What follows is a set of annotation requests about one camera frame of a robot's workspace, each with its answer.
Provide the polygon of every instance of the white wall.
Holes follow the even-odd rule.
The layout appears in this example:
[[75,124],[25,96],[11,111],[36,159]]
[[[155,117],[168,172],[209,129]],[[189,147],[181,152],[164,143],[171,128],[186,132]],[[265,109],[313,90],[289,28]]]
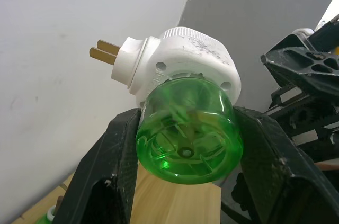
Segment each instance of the white wall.
[[76,167],[118,113],[133,108],[98,39],[158,36],[186,0],[0,0],[0,223]]

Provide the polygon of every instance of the wooden surface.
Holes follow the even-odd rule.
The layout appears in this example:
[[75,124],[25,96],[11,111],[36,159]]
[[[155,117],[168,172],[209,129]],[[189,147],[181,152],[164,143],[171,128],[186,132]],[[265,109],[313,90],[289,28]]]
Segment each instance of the wooden surface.
[[[62,185],[22,214],[12,224],[35,224],[65,194],[71,175]],[[221,189],[213,184],[182,185],[163,181],[140,164],[131,224],[220,224]]]

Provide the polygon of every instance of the green plastic cap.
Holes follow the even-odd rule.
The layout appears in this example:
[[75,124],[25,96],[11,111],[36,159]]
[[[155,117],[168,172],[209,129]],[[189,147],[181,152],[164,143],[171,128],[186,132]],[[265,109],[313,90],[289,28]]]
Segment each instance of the green plastic cap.
[[145,169],[181,184],[225,177],[243,153],[225,92],[212,82],[192,77],[165,82],[150,93],[136,143]]

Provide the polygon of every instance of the brass prong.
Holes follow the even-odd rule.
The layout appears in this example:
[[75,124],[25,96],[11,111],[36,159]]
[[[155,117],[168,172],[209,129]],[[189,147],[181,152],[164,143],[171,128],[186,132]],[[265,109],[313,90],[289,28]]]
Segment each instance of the brass prong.
[[96,46],[100,50],[111,53],[113,55],[118,55],[118,52],[119,52],[119,49],[120,49],[120,47],[113,45],[113,44],[110,44],[110,43],[103,41],[103,40],[99,40],[97,42]]
[[90,49],[90,56],[111,65],[114,65],[115,59],[117,57],[117,55],[102,51],[97,48]]

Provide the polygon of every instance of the screw hole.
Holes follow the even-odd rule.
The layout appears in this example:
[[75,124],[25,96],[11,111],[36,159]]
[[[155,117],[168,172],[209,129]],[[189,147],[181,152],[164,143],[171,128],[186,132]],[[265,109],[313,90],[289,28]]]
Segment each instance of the screw hole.
[[158,70],[160,70],[160,71],[165,71],[166,70],[166,68],[167,68],[167,66],[166,66],[166,64],[164,64],[163,62],[158,62],[156,65],[155,65],[155,67],[158,69]]
[[221,89],[223,89],[224,91],[230,90],[232,87],[232,84],[230,82],[223,82],[220,85]]

